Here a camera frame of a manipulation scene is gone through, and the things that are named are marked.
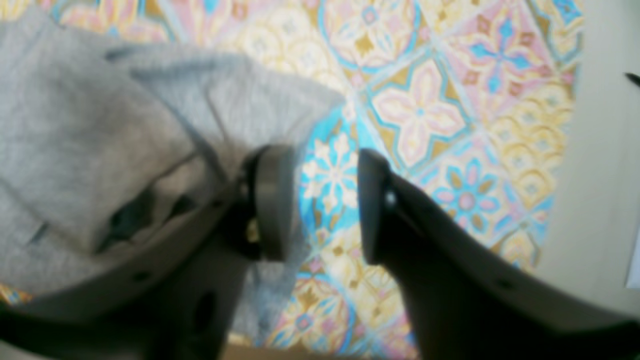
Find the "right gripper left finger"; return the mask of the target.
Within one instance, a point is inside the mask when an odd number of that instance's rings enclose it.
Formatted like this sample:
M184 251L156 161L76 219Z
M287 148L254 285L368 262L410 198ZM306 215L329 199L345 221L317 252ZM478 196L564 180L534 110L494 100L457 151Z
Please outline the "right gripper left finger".
M266 145L151 248L74 287L1 309L1 341L58 360L214 360L254 262L291 253L295 150Z

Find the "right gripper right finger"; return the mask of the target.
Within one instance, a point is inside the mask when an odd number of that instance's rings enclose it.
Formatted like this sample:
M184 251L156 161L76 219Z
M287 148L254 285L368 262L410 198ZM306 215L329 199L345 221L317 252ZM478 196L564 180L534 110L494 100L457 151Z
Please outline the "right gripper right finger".
M424 360L637 360L639 320L505 262L372 149L358 156L362 253L397 283Z

